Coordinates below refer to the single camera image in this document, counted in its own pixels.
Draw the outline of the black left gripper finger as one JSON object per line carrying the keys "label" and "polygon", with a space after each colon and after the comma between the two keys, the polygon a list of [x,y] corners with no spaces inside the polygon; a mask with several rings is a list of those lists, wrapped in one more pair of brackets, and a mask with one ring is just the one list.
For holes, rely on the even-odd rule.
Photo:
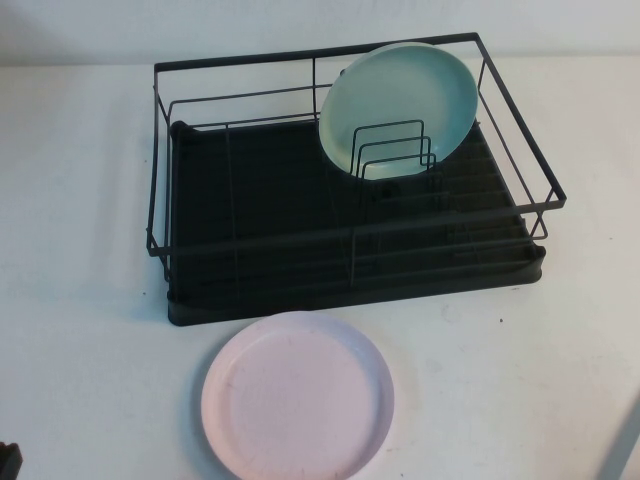
{"label": "black left gripper finger", "polygon": [[16,480],[23,463],[17,443],[0,443],[0,480]]}

